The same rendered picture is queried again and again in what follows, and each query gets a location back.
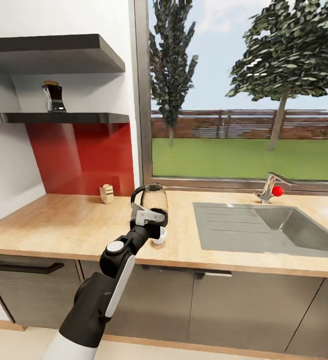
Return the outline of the coffee cup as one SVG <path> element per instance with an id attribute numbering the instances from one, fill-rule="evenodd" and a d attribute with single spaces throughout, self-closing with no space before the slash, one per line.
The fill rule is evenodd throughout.
<path id="1" fill-rule="evenodd" d="M 153 241 L 157 244 L 162 244 L 165 240 L 166 237 L 166 229 L 164 227 L 160 228 L 160 238 L 159 239 L 154 239 Z"/>

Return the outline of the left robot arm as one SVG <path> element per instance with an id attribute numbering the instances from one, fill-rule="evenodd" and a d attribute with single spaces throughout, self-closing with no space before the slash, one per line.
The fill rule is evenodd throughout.
<path id="1" fill-rule="evenodd" d="M 139 210 L 130 232 L 109 243 L 95 272 L 77 289 L 74 306 L 41 360 L 93 360 L 135 265 L 148 239 L 160 238 L 162 213 Z"/>

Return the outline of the electric kettle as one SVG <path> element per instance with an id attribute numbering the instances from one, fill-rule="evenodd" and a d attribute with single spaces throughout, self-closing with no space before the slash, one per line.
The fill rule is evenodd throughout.
<path id="1" fill-rule="evenodd" d="M 138 187 L 131 195 L 130 203 L 134 204 L 137 194 L 143 191 L 140 205 L 151 210 L 151 212 L 164 215 L 164 220 L 158 221 L 161 227 L 168 224 L 168 200 L 165 192 L 166 187 L 160 183 L 152 182 Z"/>

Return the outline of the paper coffee filter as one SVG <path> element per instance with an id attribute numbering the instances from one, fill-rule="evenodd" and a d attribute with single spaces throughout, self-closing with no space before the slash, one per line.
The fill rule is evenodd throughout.
<path id="1" fill-rule="evenodd" d="M 132 213 L 131 213 L 131 220 L 134 220 L 136 219 L 136 215 L 137 215 L 137 212 L 138 211 L 146 211 L 146 212 L 151 212 L 151 210 L 147 209 L 147 208 L 141 208 L 137 205 L 134 205 L 132 206 Z"/>

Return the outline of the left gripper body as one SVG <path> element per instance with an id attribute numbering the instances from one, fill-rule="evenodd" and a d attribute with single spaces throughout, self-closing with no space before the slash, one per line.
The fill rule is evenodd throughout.
<path id="1" fill-rule="evenodd" d="M 149 221 L 148 224 L 138 225 L 135 222 L 136 219 L 130 221 L 130 231 L 135 232 L 142 237 L 143 245 L 148 239 L 158 240 L 160 238 L 160 223 Z"/>

